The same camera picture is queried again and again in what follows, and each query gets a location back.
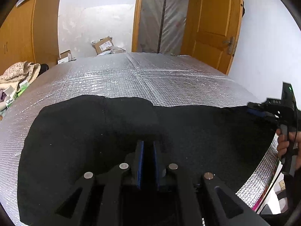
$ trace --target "paper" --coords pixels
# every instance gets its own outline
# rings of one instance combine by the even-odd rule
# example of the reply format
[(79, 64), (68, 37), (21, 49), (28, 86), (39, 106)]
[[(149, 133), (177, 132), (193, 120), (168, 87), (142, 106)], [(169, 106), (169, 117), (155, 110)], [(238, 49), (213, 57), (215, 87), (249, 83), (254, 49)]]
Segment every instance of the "paper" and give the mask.
[(113, 44), (111, 43), (111, 41), (106, 41), (104, 44), (100, 45), (100, 49), (101, 51), (105, 51), (106, 49), (108, 49), (109, 47), (113, 46)]

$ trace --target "wooden wardrobe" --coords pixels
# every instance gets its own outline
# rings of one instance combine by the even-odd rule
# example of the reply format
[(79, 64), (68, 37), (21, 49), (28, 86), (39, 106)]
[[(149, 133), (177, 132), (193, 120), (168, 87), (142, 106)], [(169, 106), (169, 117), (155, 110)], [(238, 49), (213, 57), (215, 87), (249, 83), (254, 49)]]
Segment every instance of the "wooden wardrobe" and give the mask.
[(26, 0), (14, 6), (0, 28), (0, 75), (20, 61), (58, 63), (60, 0)]

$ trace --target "metal screw head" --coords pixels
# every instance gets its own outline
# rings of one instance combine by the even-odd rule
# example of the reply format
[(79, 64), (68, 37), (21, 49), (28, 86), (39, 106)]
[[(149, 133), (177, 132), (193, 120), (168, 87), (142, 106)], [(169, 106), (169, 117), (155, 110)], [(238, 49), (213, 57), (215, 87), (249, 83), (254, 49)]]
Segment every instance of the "metal screw head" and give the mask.
[(127, 163), (121, 163), (121, 164), (119, 165), (119, 168), (120, 168), (120, 169), (128, 169), (128, 164), (127, 164)]
[(166, 169), (163, 170), (162, 177), (165, 177), (165, 175), (166, 175)]
[(84, 174), (84, 178), (86, 178), (86, 179), (89, 179), (89, 178), (91, 178), (91, 177), (93, 177), (93, 173), (91, 173), (91, 172), (86, 172), (86, 173)]
[(178, 169), (178, 165), (175, 164), (175, 163), (169, 164), (168, 167), (169, 167), (169, 169), (171, 169), (171, 170), (176, 170), (176, 169)]
[(205, 179), (210, 180), (210, 179), (213, 179), (213, 178), (214, 178), (214, 175), (213, 175), (211, 172), (206, 172), (206, 173), (204, 174), (204, 177), (205, 177)]

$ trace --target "reflective bubble foil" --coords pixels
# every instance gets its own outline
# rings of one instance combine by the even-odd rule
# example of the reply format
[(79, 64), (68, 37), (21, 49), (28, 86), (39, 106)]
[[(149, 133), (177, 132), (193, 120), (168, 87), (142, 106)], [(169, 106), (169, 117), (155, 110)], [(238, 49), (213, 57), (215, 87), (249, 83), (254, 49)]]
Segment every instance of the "reflective bubble foil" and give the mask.
[[(28, 87), (0, 123), (0, 202), (16, 225), (24, 225), (17, 205), (17, 176), (24, 139), (32, 122), (44, 106), (82, 94), (140, 97), (167, 107), (233, 107), (258, 101), (226, 75), (190, 56), (118, 53), (56, 65)], [(272, 177), (276, 145), (274, 139), (250, 179), (237, 192), (250, 207)]]

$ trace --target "black cloth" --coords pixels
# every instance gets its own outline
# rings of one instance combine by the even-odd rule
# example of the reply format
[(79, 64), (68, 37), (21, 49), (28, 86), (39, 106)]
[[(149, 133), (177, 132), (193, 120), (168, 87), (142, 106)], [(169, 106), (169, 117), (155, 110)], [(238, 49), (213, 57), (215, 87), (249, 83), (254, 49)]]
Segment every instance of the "black cloth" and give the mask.
[(46, 72), (47, 70), (49, 70), (48, 64), (45, 64), (45, 63), (41, 64), (41, 68), (40, 68), (40, 71), (39, 71), (38, 76), (40, 76), (41, 74), (43, 74), (43, 73)]
[(141, 98), (83, 95), (44, 107), (31, 125), (20, 158), (20, 220), (30, 225), (50, 213), (79, 177), (122, 163), (134, 152), (137, 140), (160, 140), (194, 182), (210, 171), (237, 191), (274, 134), (275, 128), (248, 114), (246, 106), (168, 108)]

